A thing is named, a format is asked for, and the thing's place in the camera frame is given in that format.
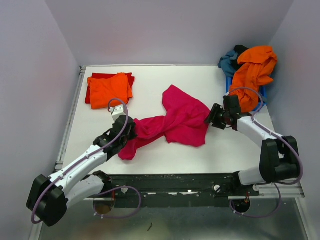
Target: folded orange towel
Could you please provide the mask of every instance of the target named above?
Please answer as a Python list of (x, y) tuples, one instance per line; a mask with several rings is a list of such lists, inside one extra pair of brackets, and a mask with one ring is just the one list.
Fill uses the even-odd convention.
[[(108, 79), (96, 79), (88, 77), (90, 86), (90, 102), (92, 109), (107, 108), (110, 99), (118, 98), (126, 104), (133, 97), (132, 90), (128, 82), (128, 77), (124, 73), (118, 73)], [(110, 106), (115, 107), (121, 103), (117, 100), (111, 102)]]
[[(277, 55), (271, 46), (256, 46), (242, 53), (238, 64), (244, 64), (235, 74), (230, 91), (238, 87), (248, 87), (259, 92), (260, 86), (273, 81), (269, 75), (277, 63)], [(237, 95), (243, 113), (252, 111), (259, 103), (259, 97), (247, 89), (238, 89), (230, 95)]]

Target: blue container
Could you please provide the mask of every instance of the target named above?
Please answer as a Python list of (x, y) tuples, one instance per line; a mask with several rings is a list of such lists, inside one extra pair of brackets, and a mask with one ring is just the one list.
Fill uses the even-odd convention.
[[(229, 89), (230, 89), (230, 86), (232, 84), (232, 80), (233, 78), (232, 77), (225, 77), (225, 93), (229, 92)], [(264, 99), (267, 99), (267, 91), (266, 91), (266, 87), (265, 86), (261, 86), (260, 87), (260, 91), (259, 93), (261, 94), (261, 96), (264, 98)], [(256, 111), (261, 105), (261, 102), (260, 102), (260, 99), (259, 99), (259, 103), (258, 105), (255, 107), (255, 109), (253, 109), (253, 111)]]

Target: gray wall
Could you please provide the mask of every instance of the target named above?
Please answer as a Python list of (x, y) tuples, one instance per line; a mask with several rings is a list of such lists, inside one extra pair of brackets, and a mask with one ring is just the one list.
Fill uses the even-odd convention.
[(266, 45), (293, 0), (46, 0), (81, 65), (217, 64)]
[(320, 1), (296, 0), (271, 41), (278, 55), (268, 108), (277, 131), (295, 136), (305, 168), (301, 181), (320, 234)]
[(2, 0), (0, 23), (0, 239), (25, 240), (29, 191), (54, 169), (79, 67), (43, 0)]

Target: pink cloth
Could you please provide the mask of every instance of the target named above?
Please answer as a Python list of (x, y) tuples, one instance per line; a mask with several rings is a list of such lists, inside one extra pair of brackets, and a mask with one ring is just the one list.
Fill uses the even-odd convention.
[(199, 100), (171, 85), (162, 97), (166, 116), (135, 119), (135, 139), (128, 141), (118, 154), (122, 160), (132, 160), (138, 148), (165, 136), (168, 143), (200, 147), (206, 143), (210, 110)]

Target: cable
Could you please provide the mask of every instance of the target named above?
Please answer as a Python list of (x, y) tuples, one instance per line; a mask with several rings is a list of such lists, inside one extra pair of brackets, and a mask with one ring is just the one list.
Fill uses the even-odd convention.
[(298, 155), (298, 153), (294, 150), (294, 148), (287, 142), (285, 141), (281, 136), (279, 136), (278, 134), (274, 133), (273, 131), (271, 131), (270, 129), (266, 128), (265, 126), (263, 126), (262, 124), (260, 124), (258, 121), (256, 121), (255, 119), (255, 115), (262, 109), (263, 107), (263, 104), (264, 104), (264, 100), (262, 98), (262, 96), (255, 90), (249, 88), (249, 87), (246, 87), (246, 86), (240, 86), (240, 87), (237, 87), (229, 92), (227, 92), (226, 96), (229, 95), (230, 93), (232, 93), (233, 91), (235, 90), (238, 90), (238, 89), (247, 89), (247, 90), (250, 90), (252, 92), (254, 92), (255, 94), (258, 95), (259, 99), (260, 99), (260, 106), (259, 108), (253, 112), (252, 116), (251, 116), (251, 119), (253, 121), (253, 123), (255, 125), (257, 125), (259, 128), (261, 128), (262, 130), (266, 131), (268, 134), (274, 136), (275, 138), (279, 139), (284, 145), (286, 145), (290, 151), (293, 153), (293, 155), (295, 156), (295, 158), (297, 159), (298, 161), (298, 164), (299, 164), (299, 167), (300, 167), (300, 174), (299, 176), (297, 177), (296, 180), (294, 180), (293, 182), (282, 182), (282, 181), (278, 181), (277, 183), (278, 184), (282, 184), (282, 185), (294, 185), (298, 182), (300, 182), (300, 180), (302, 179), (303, 175), (304, 175), (304, 166), (302, 164), (302, 161), (300, 159), (300, 156)]
[(132, 190), (134, 190), (134, 191), (138, 194), (139, 204), (138, 204), (138, 206), (136, 207), (136, 209), (135, 209), (132, 213), (129, 213), (129, 214), (124, 215), (124, 216), (109, 216), (109, 215), (105, 215), (105, 214), (99, 214), (99, 213), (97, 212), (97, 210), (96, 210), (96, 206), (93, 205), (93, 210), (95, 211), (94, 216), (98, 215), (99, 217), (101, 217), (101, 219), (103, 219), (103, 218), (107, 218), (107, 219), (125, 219), (125, 218), (129, 218), (129, 217), (135, 215), (135, 214), (140, 210), (141, 201), (142, 201), (142, 200), (141, 200), (141, 194), (140, 194), (140, 192), (139, 192), (136, 188), (134, 188), (133, 186), (119, 186), (119, 187), (115, 187), (115, 188), (110, 189), (110, 190), (108, 190), (108, 191), (101, 192), (101, 193), (95, 195), (95, 197), (101, 196), (101, 195), (104, 195), (104, 194), (108, 194), (108, 193), (111, 193), (112, 191), (116, 191), (116, 190), (119, 190), (119, 189), (132, 189)]
[[(128, 108), (127, 108), (127, 105), (119, 98), (112, 98), (110, 99), (109, 103), (108, 103), (108, 110), (110, 109), (110, 103), (114, 100), (117, 100), (119, 101), (120, 103), (123, 104), (123, 108), (124, 108), (124, 112), (125, 112), (125, 122), (124, 122), (124, 125), (121, 129), (121, 131), (119, 132), (119, 134), (114, 138), (112, 139), (107, 145), (93, 151), (92, 153), (90, 153), (88, 156), (84, 156), (83, 158), (81, 158), (80, 160), (78, 160), (77, 162), (75, 162), (71, 167), (69, 167), (66, 171), (64, 171), (62, 173), (62, 176), (65, 176), (67, 175), (72, 169), (74, 169), (76, 166), (78, 166), (79, 164), (81, 164), (82, 162), (84, 162), (85, 160), (89, 159), (90, 157), (92, 157), (93, 155), (95, 155), (96, 153), (102, 151), (103, 149), (109, 147), (111, 144), (113, 144), (120, 136), (121, 134), (125, 131), (126, 129), (126, 126), (127, 126), (127, 123), (128, 123), (128, 119), (129, 119), (129, 112), (128, 112)], [(35, 202), (35, 205), (33, 207), (33, 210), (32, 210), (32, 214), (31, 214), (31, 222), (33, 224), (39, 224), (41, 223), (42, 221), (39, 220), (39, 221), (36, 221), (35, 220), (35, 216), (36, 216), (36, 211), (39, 207), (39, 204), (42, 200), (42, 198), (45, 196), (45, 194), (49, 191), (50, 188), (52, 188), (57, 182), (59, 182), (61, 179), (63, 179), (63, 177), (59, 176), (57, 177), (52, 183), (50, 183), (50, 185), (41, 193), (41, 195), (39, 196), (39, 198), (37, 199), (37, 201)]]
[(268, 213), (266, 215), (249, 215), (249, 214), (238, 212), (238, 211), (236, 211), (235, 203), (232, 200), (230, 200), (230, 202), (229, 202), (229, 207), (232, 209), (234, 214), (237, 214), (237, 215), (240, 215), (240, 216), (243, 216), (243, 217), (247, 217), (247, 218), (262, 219), (262, 218), (270, 217), (271, 215), (273, 215), (276, 212), (278, 212), (278, 210), (280, 209), (281, 203), (282, 203), (282, 196), (281, 196), (280, 189), (275, 183), (274, 183), (274, 186), (276, 187), (276, 189), (277, 189), (277, 191), (279, 193), (279, 201), (278, 201), (278, 204), (277, 204), (276, 208), (272, 212), (270, 212), (270, 213)]

